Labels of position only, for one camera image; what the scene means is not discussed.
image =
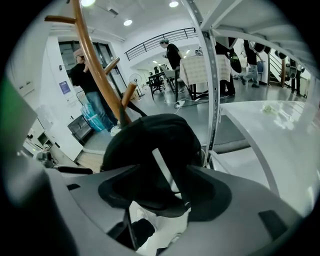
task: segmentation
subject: white cabinet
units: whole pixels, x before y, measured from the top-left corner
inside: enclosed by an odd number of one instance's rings
[[[50,130],[45,130],[45,134],[72,161],[83,149],[83,146],[75,139],[65,124],[56,122]]]

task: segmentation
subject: poster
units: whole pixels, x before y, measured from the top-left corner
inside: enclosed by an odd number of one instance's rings
[[[62,91],[62,93],[63,93],[64,95],[67,94],[67,93],[69,93],[69,92],[71,92],[67,81],[60,82],[60,83],[59,83],[59,86],[60,86],[61,91]]]

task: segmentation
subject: balcony railing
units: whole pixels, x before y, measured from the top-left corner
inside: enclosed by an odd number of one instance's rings
[[[126,51],[125,54],[129,61],[134,59],[135,57],[146,53],[156,47],[161,47],[159,42],[162,39],[169,39],[170,42],[182,40],[182,39],[189,39],[189,38],[196,38],[197,33],[194,27],[188,27],[184,29],[178,29],[175,31],[171,31],[168,33],[164,33],[153,38],[150,38],[147,41],[144,41],[137,46],[131,48],[130,50]]]

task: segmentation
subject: staircase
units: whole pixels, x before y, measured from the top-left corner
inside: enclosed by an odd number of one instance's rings
[[[274,49],[271,50],[271,53],[269,54],[269,61],[270,61],[270,76],[269,76],[269,85],[270,86],[281,86],[281,73],[282,73],[282,63],[281,60],[274,55]]]
[[[270,71],[270,77],[269,77],[269,85],[270,86],[281,86],[281,83],[278,78],[275,77],[275,75]]]

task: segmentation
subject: blue bag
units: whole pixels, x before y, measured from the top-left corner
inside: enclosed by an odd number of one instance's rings
[[[104,125],[100,121],[98,115],[94,112],[90,103],[86,103],[81,108],[81,113],[84,118],[88,121],[90,127],[94,129],[96,132],[100,132],[105,129]]]

